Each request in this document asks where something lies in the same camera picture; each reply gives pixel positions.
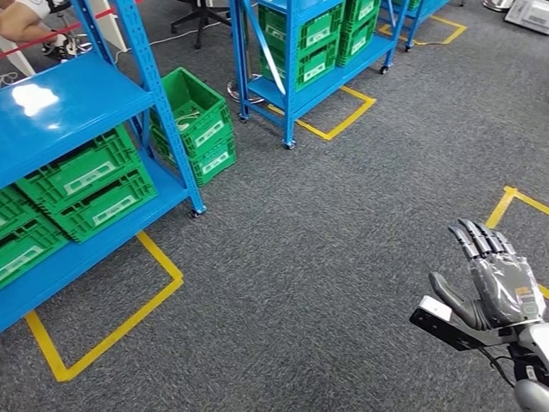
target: crate label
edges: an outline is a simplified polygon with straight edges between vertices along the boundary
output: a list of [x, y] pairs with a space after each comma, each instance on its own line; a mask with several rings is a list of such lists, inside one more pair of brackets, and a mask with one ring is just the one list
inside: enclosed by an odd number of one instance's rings
[[21, 253], [18, 257], [16, 257], [15, 259], [11, 261], [9, 264], [6, 264], [5, 266], [0, 268], [0, 278], [11, 275], [11, 273], [15, 272], [23, 264], [29, 263], [31, 260], [41, 254], [42, 252], [44, 252], [44, 249], [38, 245], [30, 247], [29, 250], [24, 253]]
[[219, 132], [219, 130], [222, 129], [223, 123], [222, 120], [219, 120], [217, 123], [214, 124], [213, 126], [210, 127], [207, 131], [206, 133], [204, 133], [202, 136], [196, 139], [195, 141], [195, 144], [197, 148], [199, 148], [200, 146], [202, 146], [203, 144], [206, 143], [210, 137], [215, 135], [216, 133]]
[[303, 82], [307, 82], [308, 80], [311, 80], [316, 75], [324, 72], [324, 70], [326, 70], [326, 63], [319, 64], [318, 66], [317, 66], [312, 70], [309, 70], [309, 71], [305, 73], [303, 75]]
[[223, 161], [225, 161], [228, 159], [228, 152], [224, 152], [219, 157], [217, 157], [216, 159], [213, 161], [210, 161], [207, 165], [202, 167], [202, 174], [206, 174], [208, 172], [211, 172], [213, 169], [218, 167], [221, 165]]
[[308, 36], [307, 38], [305, 44], [307, 47], [309, 47], [310, 45], [314, 45], [314, 43], [317, 43], [322, 39], [325, 39], [329, 35], [330, 35], [330, 27], [326, 27], [318, 33], [313, 34], [312, 36]]
[[269, 36], [272, 36], [275, 39], [279, 39], [279, 40], [281, 40], [281, 41], [286, 41], [286, 33], [283, 33], [283, 32], [281, 32], [280, 30], [277, 30], [277, 29], [275, 29], [273, 26], [267, 25], [265, 27], [265, 31], [267, 32], [267, 34], [268, 34]]
[[363, 7], [360, 11], [360, 13], [359, 13], [359, 19], [358, 20], [363, 19], [364, 17], [366, 17], [367, 15], [368, 15], [368, 13], [370, 13], [372, 10], [373, 10], [373, 2], [371, 2], [370, 4], [369, 4], [367, 6]]
[[121, 212], [124, 209], [127, 209], [132, 204], [137, 202], [137, 200], [132, 196], [126, 196], [123, 199], [121, 199], [120, 202], [113, 204], [109, 209], [104, 210], [98, 215], [94, 216], [94, 223], [95, 223], [95, 226], [99, 226], [101, 223], [103, 223], [104, 221], [108, 221], [109, 219], [113, 217], [114, 215], [118, 215], [118, 213]]
[[363, 37], [360, 41], [357, 41], [353, 45], [352, 48], [351, 48], [351, 56], [355, 54], [358, 50], [360, 50], [360, 47], [366, 44], [366, 36]]
[[111, 161], [106, 161], [103, 165], [97, 166], [94, 170], [83, 174], [78, 179], [72, 180], [72, 182], [69, 182], [63, 187], [67, 195], [72, 195], [72, 193], [76, 193], [77, 191], [84, 189], [85, 186], [91, 185], [97, 179], [109, 174], [115, 169], [116, 167], [115, 167], [115, 165], [113, 165]]

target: black cable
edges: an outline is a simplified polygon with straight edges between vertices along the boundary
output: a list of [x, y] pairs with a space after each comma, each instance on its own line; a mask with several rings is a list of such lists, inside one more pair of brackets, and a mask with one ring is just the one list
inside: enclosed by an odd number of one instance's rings
[[515, 385], [513, 382], [511, 382], [509, 378], [507, 377], [507, 374], [505, 374], [505, 371], [503, 370], [502, 367], [498, 362], [498, 359], [499, 358], [494, 358], [492, 356], [489, 352], [486, 350], [485, 348], [479, 348], [479, 352], [481, 354], [483, 354], [484, 356], [487, 357], [489, 361], [490, 361], [491, 367], [495, 367], [505, 382], [507, 382], [509, 386], [511, 388], [514, 388]]

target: shelf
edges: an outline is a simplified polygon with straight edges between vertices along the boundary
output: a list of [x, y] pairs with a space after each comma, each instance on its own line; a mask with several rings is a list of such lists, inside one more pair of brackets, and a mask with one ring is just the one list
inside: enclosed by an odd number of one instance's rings
[[142, 156], [158, 196], [110, 227], [77, 244], [71, 242], [5, 288], [0, 289], [0, 332], [49, 299], [86, 270], [189, 196], [178, 180]]
[[[303, 116], [322, 100], [326, 99], [327, 96], [336, 91], [338, 88], [370, 66], [383, 54], [388, 52], [393, 46], [394, 46], [393, 40], [374, 34], [368, 46], [357, 55], [357, 57], [348, 62], [345, 67], [336, 66], [335, 69], [316, 82], [313, 82], [308, 87], [295, 93], [293, 97], [294, 107], [296, 107], [295, 116], [297, 118]], [[281, 92], [275, 82], [265, 79], [265, 77], [259, 77], [248, 83], [248, 87], [252, 93], [258, 94], [275, 106], [284, 110], [284, 104], [281, 96]]]
[[[258, 0], [259, 4], [286, 14], [287, 0]], [[342, 3], [342, 0], [299, 0], [297, 10], [293, 13], [297, 15], [299, 24], [305, 23], [317, 15]]]
[[152, 104], [94, 52], [2, 88], [0, 188]]

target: crate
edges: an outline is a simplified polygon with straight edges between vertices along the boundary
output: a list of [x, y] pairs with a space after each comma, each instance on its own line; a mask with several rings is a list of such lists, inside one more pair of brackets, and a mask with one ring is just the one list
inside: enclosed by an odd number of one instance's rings
[[[330, 44], [325, 45], [317, 51], [314, 51], [308, 56], [299, 59], [298, 63], [297, 79], [296, 81], [296, 90], [301, 90], [305, 86], [309, 85], [311, 82], [317, 80], [322, 76], [329, 73], [336, 66], [336, 59], [337, 54], [337, 45], [339, 42], [339, 38], [337, 37]], [[279, 52], [276, 49], [271, 49], [272, 59], [278, 70], [278, 74], [281, 78], [286, 78], [286, 72], [284, 71], [284, 54], [284, 52]], [[272, 73], [267, 65], [267, 59], [261, 55], [261, 74], [272, 80]]]
[[82, 242], [157, 195], [144, 167], [138, 167], [52, 218]]
[[0, 190], [0, 238], [38, 214], [16, 187], [8, 186]]
[[50, 214], [87, 197], [141, 165], [124, 125], [75, 148], [16, 184]]
[[60, 229], [40, 214], [0, 238], [0, 288], [15, 281], [67, 242]]
[[364, 47], [369, 45], [373, 37], [373, 32], [376, 29], [377, 20], [378, 13], [353, 33], [342, 32], [339, 52], [337, 55], [336, 64], [338, 66], [345, 66], [354, 56], [359, 54], [359, 52], [363, 50]]
[[[286, 15], [259, 5], [259, 24], [270, 49], [286, 49]], [[302, 58], [330, 42], [339, 33], [343, 4], [339, 4], [318, 17], [307, 21], [299, 31], [297, 56]]]
[[348, 0], [342, 33], [354, 32], [374, 16], [377, 18], [381, 5], [382, 0]]
[[[150, 131], [152, 139], [155, 141], [161, 140], [165, 146], [167, 146], [166, 135], [160, 127], [151, 124]], [[195, 157], [207, 153], [209, 150], [213, 148], [219, 140], [220, 136], [231, 135], [232, 131], [232, 124], [231, 122], [224, 123], [222, 120], [219, 120], [213, 126], [195, 139], [196, 142], [198, 142], [198, 148], [196, 144], [190, 144], [184, 140], [183, 136], [181, 137], [181, 140], [183, 142], [183, 147], [186, 149], [187, 156]]]
[[[183, 68], [162, 78], [181, 140], [189, 155], [207, 152], [219, 136], [232, 131], [226, 101]], [[152, 124], [161, 130], [160, 120], [151, 111]]]
[[[165, 140], [155, 139], [155, 142], [157, 151], [162, 158], [175, 166], [176, 161]], [[232, 135], [228, 135], [217, 141], [214, 148], [207, 154], [189, 158], [191, 169], [192, 169], [198, 187], [206, 185], [210, 180], [235, 161], [235, 139]]]

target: yellow tape marking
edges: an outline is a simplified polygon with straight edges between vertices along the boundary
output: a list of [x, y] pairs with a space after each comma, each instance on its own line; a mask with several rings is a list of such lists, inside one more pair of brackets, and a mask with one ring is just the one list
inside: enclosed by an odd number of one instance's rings
[[163, 251], [160, 250], [156, 244], [152, 242], [146, 233], [140, 232], [136, 235], [146, 249], [147, 249], [153, 258], [161, 264], [168, 275], [171, 277], [171, 282], [162, 289], [161, 292], [153, 297], [148, 303], [142, 306], [137, 312], [131, 315], [124, 323], [121, 324], [110, 335], [106, 337], [103, 341], [98, 343], [94, 348], [90, 350], [81, 359], [77, 361], [72, 367], [66, 367], [53, 343], [50, 335], [44, 327], [44, 324], [38, 318], [35, 311], [31, 311], [25, 316], [25, 320], [32, 332], [34, 338], [38, 344], [40, 349], [46, 358], [52, 373], [57, 382], [66, 382], [71, 380], [76, 375], [84, 371], [86, 367], [96, 361], [99, 356], [104, 354], [115, 343], [122, 339], [130, 330], [133, 329], [139, 322], [143, 320], [147, 315], [159, 306], [168, 296], [177, 290], [183, 284], [183, 274], [177, 269], [175, 264], [166, 256]]
[[[503, 215], [508, 210], [508, 208], [509, 208], [509, 205], [513, 202], [513, 199], [515, 198], [522, 200], [523, 202], [529, 204], [535, 209], [541, 211], [546, 215], [549, 215], [549, 208], [547, 206], [539, 203], [537, 200], [532, 199], [531, 197], [524, 195], [523, 193], [520, 193], [516, 187], [505, 186], [503, 188], [503, 190], [505, 193], [504, 193], [503, 197], [492, 212], [490, 217], [488, 218], [488, 220], [486, 221], [486, 226], [491, 229], [495, 227], [498, 223], [499, 223], [501, 218], [503, 217]], [[543, 285], [538, 286], [539, 287], [539, 290], [543, 294], [543, 296], [545, 297], [545, 299], [549, 300], [549, 289], [545, 288]]]
[[[357, 99], [360, 99], [363, 103], [360, 105], [358, 109], [352, 112], [349, 117], [343, 120], [342, 122], [339, 123], [339, 125], [334, 127], [332, 130], [328, 131], [328, 133], [317, 129], [314, 126], [312, 126], [311, 124], [305, 123], [303, 120], [297, 119], [296, 122], [299, 124], [301, 127], [305, 128], [308, 131], [311, 131], [314, 134], [317, 136], [321, 136], [324, 140], [332, 140], [333, 138], [339, 135], [339, 133], [342, 133], [343, 130], [351, 126], [354, 121], [356, 121], [357, 118], [362, 116], [364, 112], [368, 110], [369, 108], [372, 107], [374, 103], [376, 103], [376, 99], [373, 97], [370, 97], [366, 94], [362, 94], [360, 92], [358, 92], [357, 90], [354, 90], [352, 88], [348, 88], [347, 86], [341, 86], [339, 88], [340, 90], [342, 90], [344, 92], [351, 94], [351, 96], [356, 97]], [[284, 111], [276, 107], [269, 104], [268, 106], [269, 110], [272, 110], [275, 113], [280, 114], [281, 116], [284, 116]]]
[[517, 193], [519, 192], [514, 187], [509, 186], [505, 186], [503, 188], [503, 190], [505, 191], [505, 193], [504, 193], [503, 197], [492, 212], [490, 217], [488, 218], [488, 220], [486, 221], [486, 226], [491, 229], [497, 226], [501, 218], [503, 217], [503, 215], [507, 211], [511, 202], [513, 202], [513, 199], [514, 199], [517, 196]]
[[[467, 30], [467, 26], [464, 26], [463, 24], [456, 23], [455, 21], [443, 19], [442, 17], [439, 17], [437, 15], [431, 15], [431, 16], [429, 16], [429, 18], [433, 19], [434, 21], [439, 21], [440, 23], [444, 23], [448, 26], [455, 27], [455, 30], [454, 30], [452, 34], [450, 34], [449, 36], [448, 36], [446, 39], [440, 41], [440, 42], [437, 42], [437, 41], [427, 42], [427, 41], [414, 39], [413, 40], [414, 45], [430, 45], [430, 44], [449, 45], [451, 42], [455, 40], [457, 37], [460, 36], [464, 31]], [[389, 24], [385, 24], [384, 26], [382, 26], [379, 29], [379, 32], [386, 34], [388, 36], [391, 36], [391, 35], [392, 35], [392, 33], [391, 31], [391, 27], [391, 26]], [[399, 36], [399, 39], [403, 40], [403, 41], [407, 40], [407, 38], [406, 38], [405, 36]]]

